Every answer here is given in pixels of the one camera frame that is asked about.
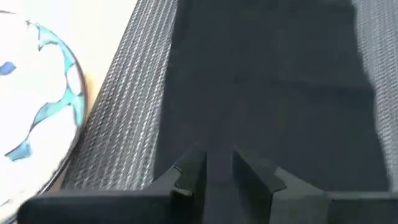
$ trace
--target black fabric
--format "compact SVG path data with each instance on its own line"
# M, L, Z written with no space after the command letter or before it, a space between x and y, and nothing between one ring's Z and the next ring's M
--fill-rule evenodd
M186 150L207 149L214 205L233 188L229 152L239 147L323 190L387 190L352 6L180 0L177 12L156 177Z

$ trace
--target dark gray mesh panel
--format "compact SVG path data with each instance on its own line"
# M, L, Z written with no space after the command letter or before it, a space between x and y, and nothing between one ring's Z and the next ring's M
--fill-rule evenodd
M176 0L138 0L63 188L141 189L152 181L176 8Z
M391 187L398 190L398 1L353 0ZM177 0L138 0L72 156L67 189L140 189L152 181Z

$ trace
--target blue pattern on ball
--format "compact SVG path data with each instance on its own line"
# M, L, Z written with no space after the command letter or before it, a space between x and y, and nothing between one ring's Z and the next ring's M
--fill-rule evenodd
M10 160L15 161L18 159L27 158L32 154L32 149L30 148L29 140L25 139L19 146L17 146L11 152L8 152L6 156Z
M9 75L16 68L12 62L6 62L0 66L0 75Z

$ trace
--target gray mesh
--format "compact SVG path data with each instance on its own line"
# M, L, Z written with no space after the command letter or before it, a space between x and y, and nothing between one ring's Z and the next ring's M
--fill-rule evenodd
M398 1L354 0L359 50L376 90L376 128L391 190L398 190Z
M176 0L138 0L63 182L141 189L152 181Z
M376 126L398 190L398 1L353 0ZM138 0L72 155L67 189L141 189L152 181L164 75L177 0Z

